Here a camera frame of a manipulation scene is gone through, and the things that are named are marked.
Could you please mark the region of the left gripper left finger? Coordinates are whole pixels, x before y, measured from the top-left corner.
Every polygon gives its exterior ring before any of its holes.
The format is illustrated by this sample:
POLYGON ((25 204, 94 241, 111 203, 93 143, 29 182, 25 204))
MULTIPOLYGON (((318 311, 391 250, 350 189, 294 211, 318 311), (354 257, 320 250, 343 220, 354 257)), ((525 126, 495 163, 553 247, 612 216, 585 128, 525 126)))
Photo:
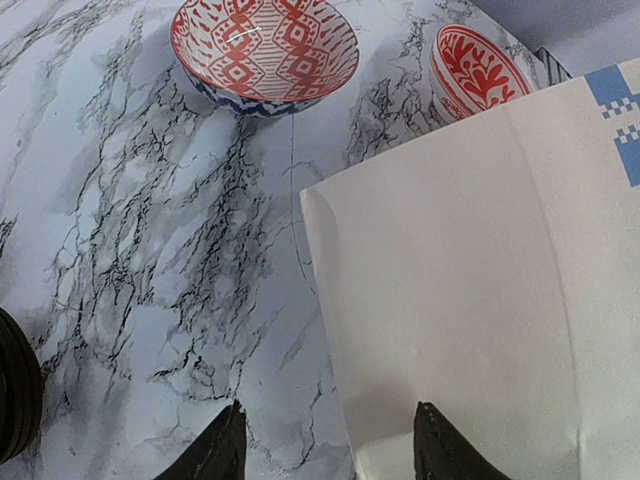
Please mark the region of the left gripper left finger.
POLYGON ((235 400, 159 475, 159 480, 244 480, 246 454, 246 413, 235 400))

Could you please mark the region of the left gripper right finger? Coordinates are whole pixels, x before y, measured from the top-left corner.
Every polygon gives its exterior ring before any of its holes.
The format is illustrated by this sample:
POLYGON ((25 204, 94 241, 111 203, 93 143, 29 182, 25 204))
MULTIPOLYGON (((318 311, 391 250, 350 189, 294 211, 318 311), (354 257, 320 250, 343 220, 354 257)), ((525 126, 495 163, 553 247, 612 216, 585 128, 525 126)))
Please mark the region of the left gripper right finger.
POLYGON ((430 402, 417 404, 413 452, 417 480, 509 480, 430 402))

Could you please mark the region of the checkered paper takeout bag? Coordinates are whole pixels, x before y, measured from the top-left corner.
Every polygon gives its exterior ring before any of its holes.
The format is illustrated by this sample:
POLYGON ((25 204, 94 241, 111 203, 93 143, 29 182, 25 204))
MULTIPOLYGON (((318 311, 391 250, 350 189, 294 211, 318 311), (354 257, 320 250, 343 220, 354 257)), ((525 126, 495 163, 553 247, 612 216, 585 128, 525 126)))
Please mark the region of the checkered paper takeout bag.
POLYGON ((302 191, 357 474, 427 469, 432 403, 511 479, 639 475, 639 63, 302 191))

